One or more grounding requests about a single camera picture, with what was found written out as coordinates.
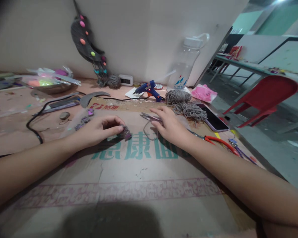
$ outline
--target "white digital timer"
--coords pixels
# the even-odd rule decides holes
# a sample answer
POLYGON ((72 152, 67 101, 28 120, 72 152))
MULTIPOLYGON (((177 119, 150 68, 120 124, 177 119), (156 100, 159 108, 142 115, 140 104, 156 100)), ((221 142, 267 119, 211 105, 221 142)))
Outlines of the white digital timer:
POLYGON ((118 75, 118 77, 120 78, 122 85, 124 85, 124 86, 132 86, 133 85, 133 77, 131 75, 120 74, 120 75, 118 75))

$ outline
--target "red pliers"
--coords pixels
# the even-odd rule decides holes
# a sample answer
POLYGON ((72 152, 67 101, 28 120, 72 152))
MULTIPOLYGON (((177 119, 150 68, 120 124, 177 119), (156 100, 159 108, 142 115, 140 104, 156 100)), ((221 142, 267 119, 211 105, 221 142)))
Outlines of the red pliers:
POLYGON ((211 144, 213 144, 213 145, 215 145, 215 144, 212 142, 212 140, 213 140, 213 141, 216 141, 216 142, 219 142, 219 143, 225 145, 225 146, 226 146, 226 147, 227 147, 233 154, 239 156, 239 154, 238 154, 238 152, 236 151, 236 149, 235 149, 233 146, 231 146, 229 143, 225 142, 225 141, 222 140, 222 139, 219 139, 219 138, 217 138, 217 137, 211 137, 211 136, 204 136, 204 137, 202 137, 202 136, 200 136, 200 135, 194 133, 193 131, 190 131, 190 130, 188 130, 188 131, 191 132, 191 133, 192 133, 193 135, 195 135, 196 137, 199 137, 199 138, 201 138, 201 139, 203 139, 203 140, 205 140, 205 141, 207 141, 207 142, 209 142, 209 143, 211 143, 211 144))

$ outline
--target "hand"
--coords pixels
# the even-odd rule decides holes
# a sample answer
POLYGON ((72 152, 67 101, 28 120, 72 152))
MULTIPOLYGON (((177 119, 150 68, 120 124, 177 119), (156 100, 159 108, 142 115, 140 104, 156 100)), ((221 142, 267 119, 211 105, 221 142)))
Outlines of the hand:
POLYGON ((115 115, 93 118, 74 134, 68 136, 69 146, 77 151, 97 145, 102 140, 119 134, 124 130, 125 122, 115 115))
POLYGON ((158 109, 151 108, 150 111, 161 117, 163 121, 163 125, 157 121, 151 122, 151 124, 158 129, 163 138, 181 149, 185 149, 186 145, 189 145, 188 142, 194 135, 178 121, 170 108, 161 106, 158 107, 158 109))

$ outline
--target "smartphone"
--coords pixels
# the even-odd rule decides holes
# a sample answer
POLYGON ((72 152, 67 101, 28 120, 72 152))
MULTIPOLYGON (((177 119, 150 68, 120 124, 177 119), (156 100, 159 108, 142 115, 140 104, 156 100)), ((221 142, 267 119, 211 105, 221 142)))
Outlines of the smartphone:
POLYGON ((212 129, 212 131, 222 132, 229 129, 220 118, 218 118, 209 108, 206 107, 206 105, 198 104, 198 106, 208 115, 208 119, 205 122, 212 129))

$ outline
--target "person's left hand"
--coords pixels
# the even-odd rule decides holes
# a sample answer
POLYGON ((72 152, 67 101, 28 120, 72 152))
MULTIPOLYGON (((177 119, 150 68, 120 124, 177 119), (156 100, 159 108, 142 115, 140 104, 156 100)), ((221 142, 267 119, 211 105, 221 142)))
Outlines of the person's left hand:
POLYGON ((68 136, 69 146, 74 146, 78 151, 97 145, 102 140, 122 132, 124 128, 119 125, 125 125, 125 122, 115 115, 93 118, 74 134, 68 136))

